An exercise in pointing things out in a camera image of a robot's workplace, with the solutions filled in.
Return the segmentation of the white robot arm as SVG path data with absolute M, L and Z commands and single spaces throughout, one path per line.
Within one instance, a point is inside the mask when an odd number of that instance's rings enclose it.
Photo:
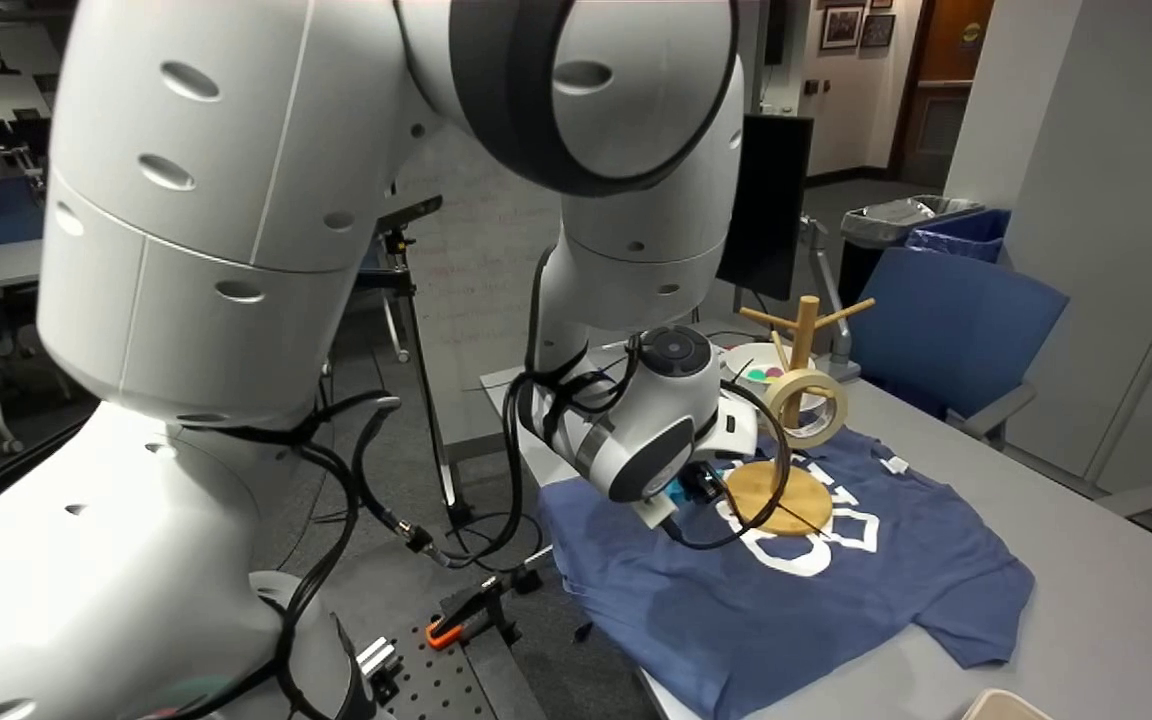
M 37 333 L 98 406 L 0 490 L 0 720 L 375 720 L 326 578 L 252 539 L 429 119 L 562 203 L 546 445 L 647 503 L 717 429 L 738 0 L 81 0 Z

